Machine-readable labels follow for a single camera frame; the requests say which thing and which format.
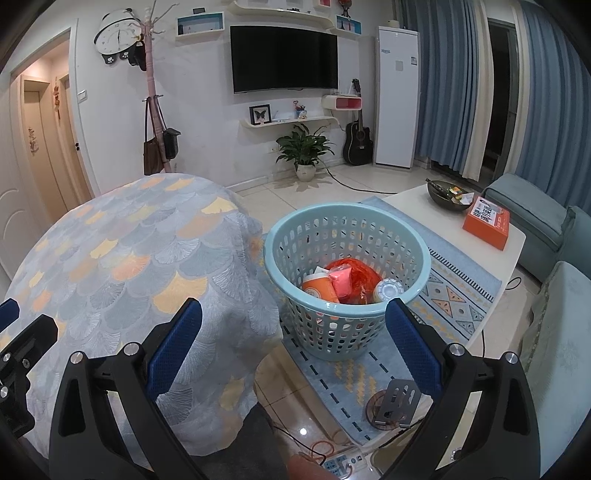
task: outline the curtain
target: curtain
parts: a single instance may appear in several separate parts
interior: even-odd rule
[[[478,36],[472,0],[402,0],[419,32],[421,100],[415,154],[461,172],[474,122]]]
[[[507,156],[505,173],[515,173],[527,129],[527,117],[530,111],[530,42],[528,41],[525,17],[519,3],[511,5],[513,18],[515,18],[515,33],[517,34],[517,54],[519,58],[519,91],[517,94],[517,113],[515,114],[515,129],[513,140]]]
[[[476,104],[470,144],[466,155],[466,162],[462,170],[462,177],[478,181],[482,168],[482,159],[486,148],[488,130],[491,126],[492,100],[495,93],[495,76],[492,61],[491,33],[488,30],[488,18],[485,4],[482,0],[474,0],[476,32],[478,44],[478,86],[476,90]]]
[[[530,43],[530,111],[517,175],[591,214],[591,75],[540,7],[522,2]]]

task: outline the laundry basket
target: laundry basket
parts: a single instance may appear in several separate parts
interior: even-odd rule
[[[346,305],[301,290],[304,275],[333,260],[354,257],[414,299],[431,271],[429,250],[407,223],[359,203],[324,203],[283,217],[265,240],[265,267],[289,300],[293,329],[302,347],[323,360],[361,355],[384,328],[387,303]]]

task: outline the blue curtain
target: blue curtain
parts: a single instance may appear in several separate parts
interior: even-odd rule
[[[472,0],[402,0],[419,32],[421,102],[415,154],[461,172],[476,109],[478,37]]]
[[[591,215],[591,75],[554,20],[521,2],[530,41],[530,109],[517,175]]]

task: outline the person's hand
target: person's hand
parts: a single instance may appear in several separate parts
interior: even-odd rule
[[[338,478],[308,458],[303,455],[294,455],[290,458],[287,462],[287,473],[290,480],[335,480]]]

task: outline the guitar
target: guitar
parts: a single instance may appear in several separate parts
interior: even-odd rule
[[[361,96],[358,79],[353,80],[353,88]],[[347,125],[347,140],[343,147],[343,158],[350,165],[364,165],[374,159],[374,142],[369,137],[369,127],[363,126],[363,111],[359,111],[356,122]]]

